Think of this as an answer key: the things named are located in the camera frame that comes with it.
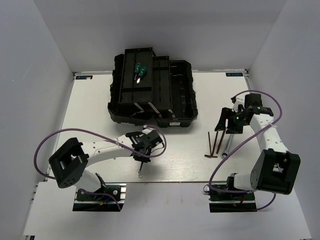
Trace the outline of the small silver ratchet wrench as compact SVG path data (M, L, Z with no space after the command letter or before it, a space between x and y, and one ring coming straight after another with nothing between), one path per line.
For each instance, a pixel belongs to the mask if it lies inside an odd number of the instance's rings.
M138 169L138 171L137 171L137 174L138 174L139 176L142 174L143 164L144 164L144 162L141 162L141 163L140 163L140 167L139 167L139 169Z

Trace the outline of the large silver ratchet wrench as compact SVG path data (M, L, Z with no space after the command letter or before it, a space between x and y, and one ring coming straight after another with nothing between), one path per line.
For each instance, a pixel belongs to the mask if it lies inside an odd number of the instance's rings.
M234 138L234 134L230 134L230 136L227 140L226 146L225 146L223 152L221 153L222 159L224 159L228 156L228 154L230 152L231 145L232 145L233 138Z

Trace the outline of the black plastic toolbox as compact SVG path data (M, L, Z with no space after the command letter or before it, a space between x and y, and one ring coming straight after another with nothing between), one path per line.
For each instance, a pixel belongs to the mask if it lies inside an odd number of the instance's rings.
M147 68L137 84L135 65ZM157 56L151 47L126 49L114 58L107 109L116 123L142 126L155 119L161 128L189 127L197 117L192 65Z

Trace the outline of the green stubby screwdriver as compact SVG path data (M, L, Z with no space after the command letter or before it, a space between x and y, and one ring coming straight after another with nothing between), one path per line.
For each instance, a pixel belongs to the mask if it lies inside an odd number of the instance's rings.
M146 75L147 68L145 66L142 66L138 73L138 79L136 80L136 83L139 84L141 79Z
M135 65L135 68L134 68L134 81L136 80L138 74L140 73L141 67L142 67L142 65L139 62Z

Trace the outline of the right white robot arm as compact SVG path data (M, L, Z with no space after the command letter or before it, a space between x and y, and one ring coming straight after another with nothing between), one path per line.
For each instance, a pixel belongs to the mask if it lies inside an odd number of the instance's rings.
M243 194L253 191L265 191L274 194L289 195L294 187L301 159L291 153L281 140L271 108L263 106L262 91L245 90L244 99L237 95L231 98L233 107L224 107L215 131L227 134L242 134L245 126L250 126L254 135L235 147L222 161L226 162L237 150L252 139L257 139L260 155L247 173L233 173L227 179L226 187L208 183L212 191L226 193L236 200Z

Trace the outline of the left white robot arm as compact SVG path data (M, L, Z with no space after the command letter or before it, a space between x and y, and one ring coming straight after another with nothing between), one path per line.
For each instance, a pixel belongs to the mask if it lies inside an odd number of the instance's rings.
M115 139L95 142L80 142L73 137L49 158L49 164L60 189L76 186L99 200L105 196L106 187L99 174L86 169L88 166L127 157L147 163L153 149L160 144L163 145L164 142L158 132L147 128Z

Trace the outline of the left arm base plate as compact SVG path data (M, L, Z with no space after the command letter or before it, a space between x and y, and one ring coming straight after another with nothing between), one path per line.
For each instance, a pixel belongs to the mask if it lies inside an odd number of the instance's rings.
M98 195L87 194L77 188L73 212L120 212L126 198L126 183L106 183L97 191Z

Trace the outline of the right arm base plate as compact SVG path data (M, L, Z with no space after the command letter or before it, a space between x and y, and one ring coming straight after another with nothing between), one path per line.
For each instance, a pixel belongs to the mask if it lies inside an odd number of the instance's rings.
M255 195L250 193L225 193L213 191L206 184L203 192L209 196L210 213L257 212Z

